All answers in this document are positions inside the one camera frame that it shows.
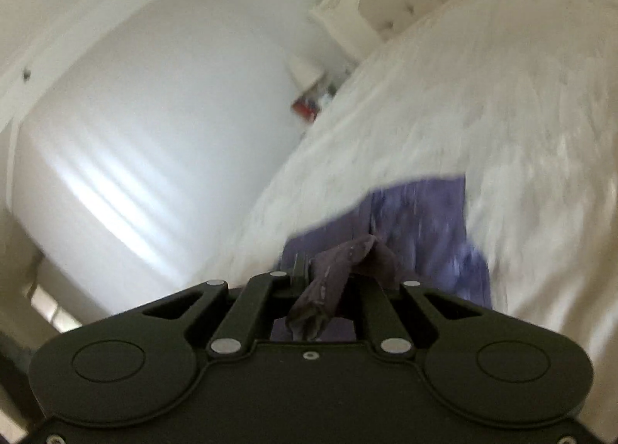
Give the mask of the red item on nightstand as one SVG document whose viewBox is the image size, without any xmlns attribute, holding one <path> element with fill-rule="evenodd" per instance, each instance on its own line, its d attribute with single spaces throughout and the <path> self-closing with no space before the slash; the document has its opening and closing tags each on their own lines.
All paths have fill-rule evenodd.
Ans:
<svg viewBox="0 0 618 444">
<path fill-rule="evenodd" d="M 319 112 L 321 112 L 321 109 L 314 100 L 305 97 L 296 99 L 290 108 L 308 124 L 312 124 L 319 115 Z"/>
</svg>

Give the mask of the white bedside nightstand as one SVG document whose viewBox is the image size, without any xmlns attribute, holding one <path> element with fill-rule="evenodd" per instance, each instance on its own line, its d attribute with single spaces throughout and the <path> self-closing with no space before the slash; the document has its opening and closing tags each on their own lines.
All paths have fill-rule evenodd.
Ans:
<svg viewBox="0 0 618 444">
<path fill-rule="evenodd" d="M 329 69 L 295 54 L 287 58 L 286 65 L 300 96 L 316 101 L 332 100 L 354 70 L 354 65 L 349 64 L 340 69 Z"/>
</svg>

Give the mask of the white fluffy bed comforter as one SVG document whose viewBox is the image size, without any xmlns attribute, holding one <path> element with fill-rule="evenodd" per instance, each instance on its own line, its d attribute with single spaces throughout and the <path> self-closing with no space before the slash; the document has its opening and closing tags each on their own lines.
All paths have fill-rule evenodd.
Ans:
<svg viewBox="0 0 618 444">
<path fill-rule="evenodd" d="M 378 48 L 197 272 L 239 285 L 378 187 L 465 181 L 497 310 L 617 363 L 617 0 L 452 0 Z"/>
</svg>

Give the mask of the purple patterned garment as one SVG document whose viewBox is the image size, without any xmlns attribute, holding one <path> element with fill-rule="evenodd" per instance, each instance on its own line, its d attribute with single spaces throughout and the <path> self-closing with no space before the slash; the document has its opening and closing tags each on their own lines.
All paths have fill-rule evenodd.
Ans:
<svg viewBox="0 0 618 444">
<path fill-rule="evenodd" d="M 280 266 L 303 262 L 309 283 L 275 320 L 274 342 L 352 342 L 337 308 L 362 277 L 385 290 L 417 282 L 485 308 L 489 269 L 467 237 L 463 176 L 427 178 L 366 194 L 352 209 L 288 239 Z"/>
</svg>

